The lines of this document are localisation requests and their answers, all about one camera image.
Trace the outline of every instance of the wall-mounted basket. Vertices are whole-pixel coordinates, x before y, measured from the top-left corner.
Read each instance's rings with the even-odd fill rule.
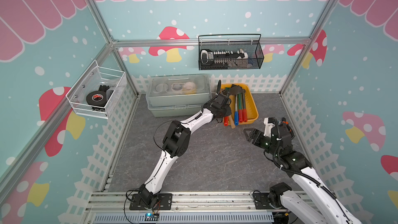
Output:
[[[99,67],[97,61],[94,60],[69,90],[66,97],[76,114],[108,119],[126,84],[125,72]],[[91,92],[98,91],[100,86],[109,86],[113,92],[104,107],[93,107],[87,103],[86,98]]]
[[[260,38],[261,34],[198,36],[199,70],[261,68],[264,54]]]

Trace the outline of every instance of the painted wall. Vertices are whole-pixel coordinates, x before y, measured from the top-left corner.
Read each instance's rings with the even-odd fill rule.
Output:
[[[88,199],[106,177],[133,98],[127,86],[107,120],[71,109],[1,206],[0,223],[80,223]]]
[[[96,0],[118,40],[156,39],[167,26],[199,34],[308,36],[326,0]]]
[[[119,48],[119,53],[135,87],[143,93],[152,77],[199,73],[209,75],[212,87],[221,79],[223,83],[245,83],[252,92],[279,92],[300,52],[288,55],[287,50],[293,46],[262,45],[264,62],[261,69],[199,70],[198,47],[193,46],[174,47],[167,52],[159,52],[159,55],[150,47],[123,47]]]
[[[105,41],[84,0],[2,0],[0,29],[1,178]]]
[[[367,224],[398,222],[397,8],[340,0],[312,47],[327,43],[322,66],[310,54],[284,95],[322,180]]]

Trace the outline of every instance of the white mesh basket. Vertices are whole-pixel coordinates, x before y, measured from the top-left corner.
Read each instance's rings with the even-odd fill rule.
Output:
[[[116,86],[105,107],[93,107],[88,105],[86,96],[93,91],[98,91],[101,85],[107,85],[110,82],[113,82]],[[76,114],[108,119],[122,95],[126,84],[125,72],[99,67],[97,61],[94,60],[90,67],[87,68],[69,90],[66,97]]]

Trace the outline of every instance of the gray metal grille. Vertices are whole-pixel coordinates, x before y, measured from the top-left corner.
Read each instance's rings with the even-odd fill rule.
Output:
[[[145,220],[146,213],[126,213],[132,223],[271,223],[272,212],[161,213],[159,220]],[[93,224],[129,223],[123,213],[98,213]]]

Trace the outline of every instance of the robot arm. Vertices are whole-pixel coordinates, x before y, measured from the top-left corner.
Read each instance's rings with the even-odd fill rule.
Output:
[[[282,122],[279,123],[275,118],[265,118],[264,124],[266,125],[264,132],[257,129],[246,129],[247,140],[263,148],[264,155],[265,153],[272,154],[272,162],[300,185],[322,215],[302,201],[286,183],[279,183],[270,188],[269,203],[271,206],[284,206],[306,224],[326,222],[329,224],[360,224],[361,221],[354,217],[321,181],[306,157],[293,150],[291,140],[294,134],[286,119],[282,119]]]

